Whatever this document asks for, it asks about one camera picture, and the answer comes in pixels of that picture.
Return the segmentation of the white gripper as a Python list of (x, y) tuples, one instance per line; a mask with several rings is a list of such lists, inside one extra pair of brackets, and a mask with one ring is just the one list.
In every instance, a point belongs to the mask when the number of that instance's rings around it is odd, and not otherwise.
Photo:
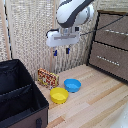
[(66, 54), (70, 53), (70, 45), (79, 41), (79, 27), (51, 29), (47, 32), (46, 44), (53, 47), (53, 56), (57, 56), (57, 46), (69, 45)]

